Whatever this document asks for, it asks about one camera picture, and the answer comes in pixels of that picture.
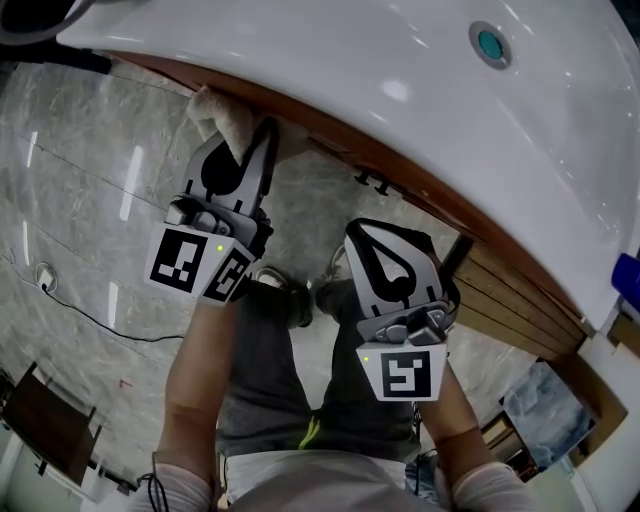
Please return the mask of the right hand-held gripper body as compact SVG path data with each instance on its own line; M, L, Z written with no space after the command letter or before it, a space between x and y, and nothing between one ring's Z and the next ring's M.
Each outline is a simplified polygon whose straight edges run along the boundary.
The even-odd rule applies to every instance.
M447 359L450 308L435 301L357 324L357 355L379 400L436 400Z

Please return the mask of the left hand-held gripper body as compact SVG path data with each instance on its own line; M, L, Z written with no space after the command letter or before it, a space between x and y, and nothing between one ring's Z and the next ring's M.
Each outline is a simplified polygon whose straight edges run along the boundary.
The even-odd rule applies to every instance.
M235 302L273 234L261 209L254 217L181 194L154 226L144 281L201 303Z

